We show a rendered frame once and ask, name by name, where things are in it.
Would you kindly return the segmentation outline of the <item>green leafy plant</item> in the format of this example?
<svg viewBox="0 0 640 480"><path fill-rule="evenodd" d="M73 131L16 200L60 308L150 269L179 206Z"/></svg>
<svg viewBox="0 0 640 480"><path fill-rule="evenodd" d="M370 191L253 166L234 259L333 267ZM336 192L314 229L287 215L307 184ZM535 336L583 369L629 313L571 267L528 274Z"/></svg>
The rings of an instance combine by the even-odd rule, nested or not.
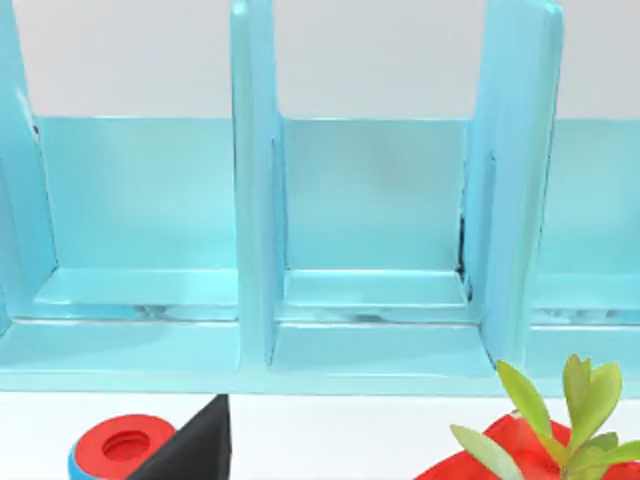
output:
<svg viewBox="0 0 640 480"><path fill-rule="evenodd" d="M611 466L640 462L640 440L622 443L615 432L600 431L621 398L617 364L594 368L576 354L567 359L562 382L570 432L565 443L554 436L546 403L533 383L505 361L497 361L496 370L518 417L557 464L560 480L601 480ZM484 433L455 424L450 429L464 451L499 480L526 480L514 458Z"/></svg>

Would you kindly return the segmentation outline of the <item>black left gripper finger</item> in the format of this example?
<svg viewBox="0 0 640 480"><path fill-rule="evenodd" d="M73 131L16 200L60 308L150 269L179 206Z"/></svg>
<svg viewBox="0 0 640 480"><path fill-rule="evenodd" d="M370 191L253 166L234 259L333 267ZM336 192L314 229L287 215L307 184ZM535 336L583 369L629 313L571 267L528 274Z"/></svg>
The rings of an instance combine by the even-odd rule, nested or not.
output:
<svg viewBox="0 0 640 480"><path fill-rule="evenodd" d="M126 480L230 480L227 394L216 395Z"/></svg>

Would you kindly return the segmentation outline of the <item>red plant pot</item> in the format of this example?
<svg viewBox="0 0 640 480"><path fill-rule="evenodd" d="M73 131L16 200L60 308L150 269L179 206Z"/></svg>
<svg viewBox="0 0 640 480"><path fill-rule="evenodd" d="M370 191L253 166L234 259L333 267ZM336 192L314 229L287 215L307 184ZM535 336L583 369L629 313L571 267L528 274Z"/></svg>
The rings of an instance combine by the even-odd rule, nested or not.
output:
<svg viewBox="0 0 640 480"><path fill-rule="evenodd" d="M506 414L484 434L509 453L526 480L560 480L560 470L526 422ZM466 451L451 455L420 473L415 480L499 480ZM611 466L601 480L640 480L640 462Z"/></svg>

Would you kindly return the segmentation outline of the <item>stack of coloured rings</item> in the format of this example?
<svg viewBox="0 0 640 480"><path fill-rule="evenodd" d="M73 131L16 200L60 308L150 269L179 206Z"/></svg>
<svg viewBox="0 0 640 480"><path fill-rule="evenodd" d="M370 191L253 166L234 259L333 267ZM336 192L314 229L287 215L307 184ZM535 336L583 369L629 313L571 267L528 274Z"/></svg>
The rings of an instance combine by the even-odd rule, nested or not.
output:
<svg viewBox="0 0 640 480"><path fill-rule="evenodd" d="M154 415L108 418L87 430L68 457L69 480L127 480L176 433Z"/></svg>

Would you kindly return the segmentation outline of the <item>light blue rack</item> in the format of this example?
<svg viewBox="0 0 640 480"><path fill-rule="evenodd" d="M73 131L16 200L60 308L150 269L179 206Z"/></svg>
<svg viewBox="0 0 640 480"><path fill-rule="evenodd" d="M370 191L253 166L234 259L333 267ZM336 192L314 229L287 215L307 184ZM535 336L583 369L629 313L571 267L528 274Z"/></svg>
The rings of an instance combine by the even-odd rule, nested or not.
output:
<svg viewBox="0 0 640 480"><path fill-rule="evenodd" d="M488 0L470 119L291 118L272 0L228 117L36 115L0 0L0 391L640 398L640 119L556 116L564 12Z"/></svg>

